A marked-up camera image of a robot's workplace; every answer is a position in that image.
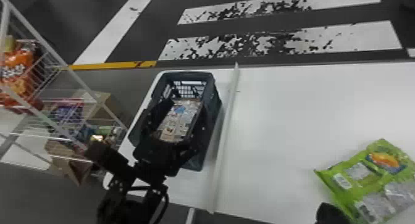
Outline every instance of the wire basket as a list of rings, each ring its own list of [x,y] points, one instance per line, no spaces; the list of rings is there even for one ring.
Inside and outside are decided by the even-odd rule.
[[[74,162],[92,164],[83,157],[92,136],[112,147],[119,146],[127,130],[120,118],[8,0],[1,0],[0,10],[0,109],[9,115],[23,116],[12,131],[0,130],[0,137],[6,139],[1,149],[17,147],[36,160],[67,171],[74,168]],[[62,77],[76,86],[60,88],[56,81]],[[97,110],[107,115],[97,118]],[[96,135],[104,133],[104,127],[110,129],[107,135]],[[3,156],[5,162],[8,154]]]
[[[179,121],[179,124],[174,124],[173,129],[179,129],[179,132],[185,130],[186,133],[177,136],[177,132],[174,131],[175,134],[172,136],[172,142],[166,145],[174,148],[178,141],[183,141],[197,148],[199,154],[191,158],[183,168],[201,171],[211,135],[216,124],[216,118],[222,107],[222,102],[215,85],[215,79],[211,73],[169,72],[162,75],[151,95],[149,105],[140,115],[134,129],[128,136],[132,144],[136,147],[133,155],[136,159],[143,158],[148,152],[155,153],[154,156],[145,156],[146,159],[167,155],[160,152],[168,151],[164,150],[163,147],[162,149],[157,149],[154,146],[145,146],[145,144],[140,144],[140,141],[146,139],[147,136],[153,136],[154,138],[167,141],[167,139],[162,138],[162,135],[163,129],[165,129],[164,123],[171,122],[166,119],[169,112],[173,112],[176,107],[177,109],[193,109],[183,108],[182,105],[175,106],[176,102],[180,101],[195,102],[200,107],[198,111],[194,109],[193,113],[188,113],[191,113],[193,116],[191,122],[181,123]]]

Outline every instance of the white stripe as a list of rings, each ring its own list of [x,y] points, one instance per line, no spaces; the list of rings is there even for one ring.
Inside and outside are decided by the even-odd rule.
[[[151,0],[128,0],[74,64],[98,64],[109,55]]]
[[[415,48],[408,48],[407,51],[410,58],[415,58]]]
[[[159,60],[401,49],[390,21],[168,40]]]
[[[380,0],[248,0],[186,9],[178,24],[250,18],[281,12],[331,9],[379,2]]]

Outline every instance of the yellow line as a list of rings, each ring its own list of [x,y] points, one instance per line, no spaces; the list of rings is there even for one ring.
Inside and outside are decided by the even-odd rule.
[[[102,64],[83,64],[70,65],[72,70],[105,70],[105,69],[123,69],[123,68],[151,68],[156,66],[157,61],[131,61],[131,62],[114,62]]]

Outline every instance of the black plastic basket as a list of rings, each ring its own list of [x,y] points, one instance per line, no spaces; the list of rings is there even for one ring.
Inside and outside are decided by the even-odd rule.
[[[188,144],[198,149],[199,154],[191,158],[183,168],[201,171],[203,167],[204,158],[208,150],[209,142],[211,140],[212,132],[219,114],[222,102],[219,98],[215,86],[215,79],[211,73],[207,72],[169,72],[163,74],[158,81],[152,95],[148,107],[141,113],[139,120],[129,134],[129,139],[136,147],[134,150],[134,157],[142,159],[143,155],[151,152],[152,164],[158,164],[160,167],[167,166],[169,160],[165,156],[174,151],[174,144],[164,143],[164,147],[149,146],[151,141],[142,143],[142,139],[148,139],[164,117],[167,115],[170,108],[173,106],[172,99],[175,98],[189,98],[198,99],[201,101],[201,109],[194,119],[188,136]],[[169,172],[168,174],[175,175],[177,172]]]

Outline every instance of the black object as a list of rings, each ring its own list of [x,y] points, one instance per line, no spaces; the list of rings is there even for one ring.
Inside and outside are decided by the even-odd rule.
[[[164,206],[153,224],[158,224],[169,205],[168,187],[164,185],[166,173],[178,171],[198,151],[183,149],[184,154],[170,161],[171,165],[160,167],[144,160],[139,160],[134,167],[128,165],[128,160],[110,148],[107,144],[93,141],[85,157],[111,172],[114,177],[109,183],[109,190],[98,207],[97,224],[148,224],[157,211],[162,199]],[[132,186],[139,179],[148,186]],[[129,201],[126,195],[129,191],[143,190],[146,195],[142,202]]]
[[[317,211],[316,224],[350,224],[343,212],[328,203],[322,203]]]
[[[180,98],[197,99],[202,105],[197,119],[193,120],[189,128],[191,133],[179,143],[168,143],[151,136],[174,105],[173,99]],[[197,155],[188,162],[179,162],[179,164],[189,170],[201,171],[221,106],[222,102],[211,73],[163,74],[151,95],[148,107],[141,113],[128,136],[136,147],[134,158],[162,168],[171,167],[166,175],[175,176],[178,168],[171,161],[183,154],[181,149],[192,149],[193,153],[198,152]]]

